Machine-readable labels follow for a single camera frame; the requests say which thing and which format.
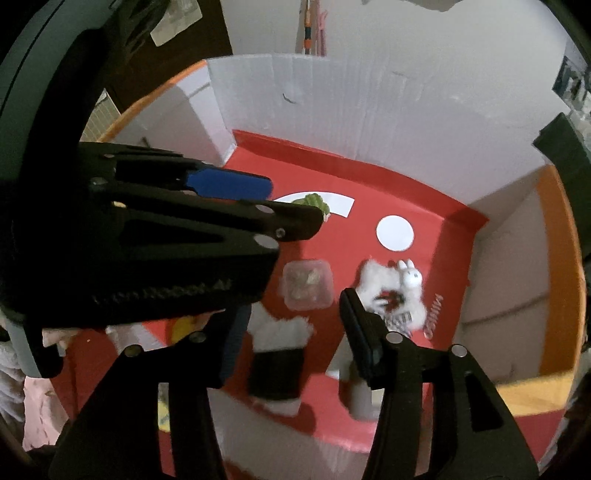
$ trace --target cardboard box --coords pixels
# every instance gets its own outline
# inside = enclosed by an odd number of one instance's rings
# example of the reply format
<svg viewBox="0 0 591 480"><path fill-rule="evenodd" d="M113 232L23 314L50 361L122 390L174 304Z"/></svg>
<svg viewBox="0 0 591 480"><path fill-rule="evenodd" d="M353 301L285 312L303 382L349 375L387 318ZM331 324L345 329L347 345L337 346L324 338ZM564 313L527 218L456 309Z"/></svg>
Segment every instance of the cardboard box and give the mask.
<svg viewBox="0 0 591 480"><path fill-rule="evenodd" d="M280 263L336 255L329 261L340 291L355 283L359 258L417 259L426 277L433 335L429 341L415 334L413 340L446 348L455 335L498 382L514 415L560 418L582 342L582 262L556 169L522 135L383 67L256 55L195 65L125 112L104 140L166 148L267 174L274 181L273 199L304 191L353 198L350 215L334 218L334 228L351 235L350 252L346 241L344 249L333 252L332 237L322 230L317 243L286 246ZM413 225L415 244L408 251L392 252L374 239L372 222L388 209L403 211ZM355 222L366 224L357 228ZM356 240L359 229L364 237ZM366 245L368 252L359 252ZM272 299L273 285L274 280L264 303L285 317ZM327 451L334 445L351 450L347 458L354 462L368 451L375 424L347 420L339 384L324 374L342 338L333 320L313 322L324 341L307 350L303 412L296 420L273 419L314 436ZM148 328L166 341L165 324ZM247 340L243 350L248 348ZM248 358L243 352L227 392L250 405L241 387ZM243 408L222 393L214 397L219 402L214 412L227 408L228 418ZM253 415L245 413L252 422L250 443L263 445L268 440L256 434L257 428L271 427L268 419ZM540 443L539 432L527 430L526 423L522 428L539 458L552 428ZM272 427L277 439L287 437L273 448L287 454L294 442L306 442L305 436L294 439L276 431L279 427ZM240 458L238 465L254 468L232 445L222 450ZM275 470L269 468L255 473L272 476Z"/></svg>

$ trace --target metal screw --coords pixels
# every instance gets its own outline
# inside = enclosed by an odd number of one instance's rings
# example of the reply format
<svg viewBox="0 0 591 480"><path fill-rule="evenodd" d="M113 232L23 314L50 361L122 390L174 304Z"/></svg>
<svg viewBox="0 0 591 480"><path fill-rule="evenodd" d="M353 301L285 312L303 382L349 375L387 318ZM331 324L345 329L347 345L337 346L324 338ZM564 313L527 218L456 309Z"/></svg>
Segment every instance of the metal screw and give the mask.
<svg viewBox="0 0 591 480"><path fill-rule="evenodd" d="M141 345L129 345L125 347L123 353L129 358L133 358L138 356L143 351L144 349L141 347Z"/></svg>
<svg viewBox="0 0 591 480"><path fill-rule="evenodd" d="M255 207L263 213L275 213L275 211L267 205L255 205Z"/></svg>
<svg viewBox="0 0 591 480"><path fill-rule="evenodd" d="M193 343L203 343L207 340L207 335L203 332L193 332L189 335L189 340Z"/></svg>
<svg viewBox="0 0 591 480"><path fill-rule="evenodd" d="M468 350L466 350L466 347L463 345L454 345L452 346L452 353L455 356L464 358L468 354Z"/></svg>
<svg viewBox="0 0 591 480"><path fill-rule="evenodd" d="M403 339L404 338L402 337L402 335L400 335L398 332L390 332L386 335L386 340L390 343L393 343L394 345L402 343Z"/></svg>
<svg viewBox="0 0 591 480"><path fill-rule="evenodd" d="M90 179L90 184L93 187L100 187L101 185L106 185L107 183L109 182L105 180L103 177L93 177Z"/></svg>
<svg viewBox="0 0 591 480"><path fill-rule="evenodd" d="M279 248L279 244L277 240L271 238L268 235L261 235L260 233L254 236L255 242L259 244L261 247L268 248L269 250L277 250Z"/></svg>

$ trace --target white paper arc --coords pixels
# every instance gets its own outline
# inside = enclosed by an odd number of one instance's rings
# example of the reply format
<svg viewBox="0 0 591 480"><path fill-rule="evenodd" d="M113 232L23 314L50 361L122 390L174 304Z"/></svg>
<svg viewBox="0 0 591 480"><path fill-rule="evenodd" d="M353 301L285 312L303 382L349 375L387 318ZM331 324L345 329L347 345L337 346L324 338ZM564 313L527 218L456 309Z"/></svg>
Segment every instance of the white paper arc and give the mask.
<svg viewBox="0 0 591 480"><path fill-rule="evenodd" d="M382 218L375 233L379 242L392 252L404 252L414 240L413 226L406 218L388 215Z"/></svg>
<svg viewBox="0 0 591 480"><path fill-rule="evenodd" d="M347 218L349 213L351 212L351 208L353 208L353 203L355 199L351 197L347 197L346 195L341 195L340 193L333 193L333 192L297 192L297 193L290 193L289 195L285 195L281 198L273 200L274 202L283 202L283 203L291 203L294 200L302 199L306 195L311 195L313 193L317 193L322 197L322 200L327 204L330 208L330 213L334 213L335 215L340 215L341 217Z"/></svg>

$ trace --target gray fabric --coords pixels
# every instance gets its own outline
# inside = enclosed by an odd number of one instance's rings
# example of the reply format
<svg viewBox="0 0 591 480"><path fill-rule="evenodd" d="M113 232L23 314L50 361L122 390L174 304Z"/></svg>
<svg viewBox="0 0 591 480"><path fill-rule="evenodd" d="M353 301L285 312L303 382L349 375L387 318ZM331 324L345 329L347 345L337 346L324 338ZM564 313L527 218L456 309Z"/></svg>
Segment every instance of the gray fabric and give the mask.
<svg viewBox="0 0 591 480"><path fill-rule="evenodd" d="M18 443L25 435L25 374L11 342L0 342L0 415Z"/></svg>

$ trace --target small plastic box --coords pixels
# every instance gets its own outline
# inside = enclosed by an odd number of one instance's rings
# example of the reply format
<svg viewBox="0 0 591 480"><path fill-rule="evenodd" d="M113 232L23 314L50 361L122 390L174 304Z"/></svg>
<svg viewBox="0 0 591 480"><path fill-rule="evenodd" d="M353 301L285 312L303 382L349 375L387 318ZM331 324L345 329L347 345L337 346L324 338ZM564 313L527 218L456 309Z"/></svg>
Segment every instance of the small plastic box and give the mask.
<svg viewBox="0 0 591 480"><path fill-rule="evenodd" d="M335 300L333 276L326 260L295 260L283 267L280 294L290 310L317 310Z"/></svg>

